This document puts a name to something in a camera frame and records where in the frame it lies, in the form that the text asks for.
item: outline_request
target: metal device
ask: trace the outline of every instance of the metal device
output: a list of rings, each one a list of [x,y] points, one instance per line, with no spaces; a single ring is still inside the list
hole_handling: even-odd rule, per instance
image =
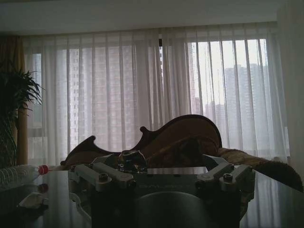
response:
[[[141,154],[130,157],[120,160],[124,172],[116,155],[69,170],[69,197],[92,227],[238,227],[254,196],[250,166],[204,155],[206,173],[152,175]]]

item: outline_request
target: potted plant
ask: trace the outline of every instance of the potted plant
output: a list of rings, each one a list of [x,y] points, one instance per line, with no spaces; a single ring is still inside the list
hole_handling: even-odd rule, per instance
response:
[[[0,64],[0,169],[16,165],[17,146],[12,124],[18,129],[18,109],[28,109],[28,102],[41,104],[40,86],[34,81],[32,72],[2,70]]]

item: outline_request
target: sheer white curtain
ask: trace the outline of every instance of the sheer white curtain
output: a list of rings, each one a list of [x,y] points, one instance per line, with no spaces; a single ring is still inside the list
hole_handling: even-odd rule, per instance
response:
[[[58,164],[95,135],[132,148],[140,126],[184,114],[219,128],[223,146],[289,155],[276,24],[161,28],[24,39],[27,70],[45,89],[29,113],[29,162]]]
[[[132,148],[151,127],[157,30],[28,37],[24,47],[44,88],[42,106],[30,107],[29,163],[59,164],[90,135],[106,150]]]
[[[286,161],[289,155],[276,24],[161,29],[164,121],[211,119],[223,147]]]

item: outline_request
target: table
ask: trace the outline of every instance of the table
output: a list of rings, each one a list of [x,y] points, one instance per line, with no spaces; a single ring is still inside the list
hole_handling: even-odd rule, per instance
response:
[[[175,168],[153,169],[150,173],[190,174],[205,172],[205,168]],[[34,184],[46,183],[48,191],[44,197],[49,199],[49,206],[38,218],[22,219],[14,215],[2,216],[14,224],[10,227],[34,228],[89,228],[90,224],[78,213],[76,205],[68,196],[67,171],[51,171],[40,176]],[[0,206],[5,206],[0,193]],[[277,182],[261,173],[256,172],[255,197],[250,201],[246,215],[240,222],[243,228],[275,228],[275,227],[303,227],[304,224],[304,195],[284,184]]]

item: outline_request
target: plastic water bottle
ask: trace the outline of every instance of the plastic water bottle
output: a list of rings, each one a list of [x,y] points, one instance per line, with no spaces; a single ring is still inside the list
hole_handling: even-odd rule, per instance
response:
[[[19,165],[0,169],[0,192],[32,182],[48,172],[48,166]]]

